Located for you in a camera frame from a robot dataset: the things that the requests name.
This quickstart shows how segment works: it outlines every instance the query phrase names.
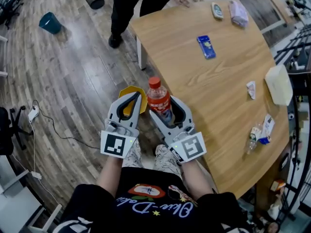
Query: floor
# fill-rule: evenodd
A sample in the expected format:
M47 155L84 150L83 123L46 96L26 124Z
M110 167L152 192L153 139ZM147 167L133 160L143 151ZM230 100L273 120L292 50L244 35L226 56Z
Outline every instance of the floor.
M260 29L278 20L268 0L241 1ZM99 147L100 130L104 129L111 102L129 85L147 90L148 78L156 75L154 69L150 65L145 71L139 69L136 42L129 31L123 34L124 43L119 49L108 46L113 0L105 0L104 8L97 11L84 0L23 2L11 29L0 29L0 34L9 39L6 44L0 43L1 70L8 72L7 79L0 81L1 104L7 109L26 105L20 125L30 131L27 114L33 100L38 100L44 114L54 118L61 136L74 136ZM56 36L38 27L48 11L65 26ZM290 33L283 27L275 31L264 36L270 46ZM152 156L151 150L161 140L147 115L142 114L138 122L139 140L143 153ZM13 137L17 146L14 156L33 170L35 151L36 171L42 174L42 183L59 203L66 205L76 185L95 183L106 157L74 140L60 139L52 122L41 114L33 127L35 150L32 137L23 139L25 151ZM53 210L56 202L40 183L30 175L27 181L46 207Z
M295 221L291 221L289 218L286 218L284 223L281 226L280 233L304 233L307 226L311 223L311 218L297 210L294 214L296 218Z
M311 18L308 18L304 21L304 23L310 24L311 23ZM297 29L295 29L291 34L289 34L287 37L283 38L281 41L278 43L274 44L272 47L270 47L270 51L272 53L272 56L277 55L277 51L284 49L291 41L291 39L295 38L299 32L300 29L304 27L303 23L300 21L294 25Z

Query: small white bottle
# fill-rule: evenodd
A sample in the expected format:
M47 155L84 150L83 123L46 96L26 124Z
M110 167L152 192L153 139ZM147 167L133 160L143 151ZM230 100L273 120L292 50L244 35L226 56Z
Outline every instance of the small white bottle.
M260 138L261 131L262 131L261 124L256 124L252 128L251 133L249 134L249 138L247 140L246 149L245 149L247 154L250 154L251 152L253 152L254 149L257 147L257 142Z

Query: red label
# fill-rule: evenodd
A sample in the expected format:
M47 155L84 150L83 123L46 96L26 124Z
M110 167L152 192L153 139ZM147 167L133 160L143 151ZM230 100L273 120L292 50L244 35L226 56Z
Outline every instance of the red label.
M166 95L161 99L152 99L150 97L147 97L147 100L149 106L154 111L165 112L171 109L171 100L169 92L167 92Z

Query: blue snack package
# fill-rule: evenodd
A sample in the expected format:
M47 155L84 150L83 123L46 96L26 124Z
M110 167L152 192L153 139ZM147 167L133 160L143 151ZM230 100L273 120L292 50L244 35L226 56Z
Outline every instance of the blue snack package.
M206 59L211 59L211 58L216 57L216 53L207 35L198 36L196 39Z

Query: tissue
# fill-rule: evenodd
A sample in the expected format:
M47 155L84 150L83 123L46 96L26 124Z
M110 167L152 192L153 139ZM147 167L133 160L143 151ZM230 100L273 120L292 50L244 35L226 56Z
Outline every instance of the tissue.
M230 1L229 10L230 10L230 15L231 15L231 20L234 23L244 28L248 25L247 11L242 4L236 1Z
M256 83L255 83L255 81L248 82L246 84L246 87L247 87L247 91L248 91L249 96L252 99L255 99L256 98Z

